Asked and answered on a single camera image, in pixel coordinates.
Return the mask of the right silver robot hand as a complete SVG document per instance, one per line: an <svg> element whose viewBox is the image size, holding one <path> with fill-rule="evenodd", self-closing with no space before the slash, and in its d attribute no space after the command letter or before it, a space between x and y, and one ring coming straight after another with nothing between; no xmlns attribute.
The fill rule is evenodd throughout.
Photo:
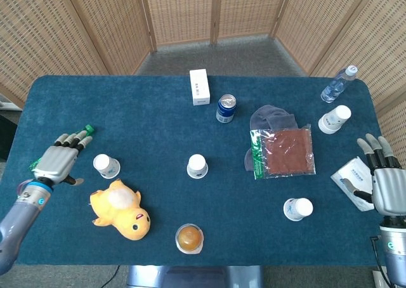
<svg viewBox="0 0 406 288"><path fill-rule="evenodd" d="M370 171L372 191L360 190L347 178L342 182L354 196L372 204L382 216L405 216L405 169L401 166L387 139L370 133L357 140Z"/></svg>

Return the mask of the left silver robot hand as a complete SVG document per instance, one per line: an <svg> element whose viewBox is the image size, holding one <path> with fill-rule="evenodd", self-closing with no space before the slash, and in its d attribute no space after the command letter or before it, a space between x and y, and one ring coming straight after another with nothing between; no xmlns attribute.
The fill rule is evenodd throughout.
<svg viewBox="0 0 406 288"><path fill-rule="evenodd" d="M33 169L35 179L49 187L59 183L68 183L74 186L82 184L84 179L73 178L70 172L80 152L92 140L93 137L88 135L86 130L60 135L54 144L45 151Z"/></svg>

